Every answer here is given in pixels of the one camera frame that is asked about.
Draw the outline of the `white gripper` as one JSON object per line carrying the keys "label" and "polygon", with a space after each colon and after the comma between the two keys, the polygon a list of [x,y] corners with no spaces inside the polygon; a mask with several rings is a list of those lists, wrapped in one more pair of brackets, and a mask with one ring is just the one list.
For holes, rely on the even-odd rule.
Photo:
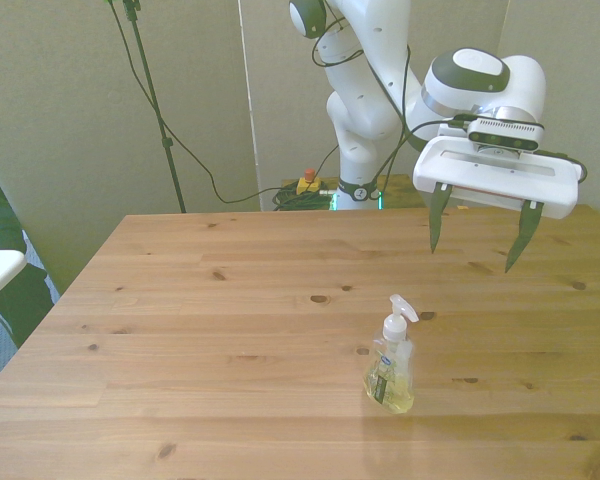
{"label": "white gripper", "polygon": [[413,172],[417,190],[432,193],[430,249],[439,242],[442,215],[450,197],[509,210],[520,210],[518,235],[508,251],[505,272],[529,244],[542,214],[563,219],[578,201],[582,167],[562,158],[480,148],[460,137],[440,136],[425,146]]}

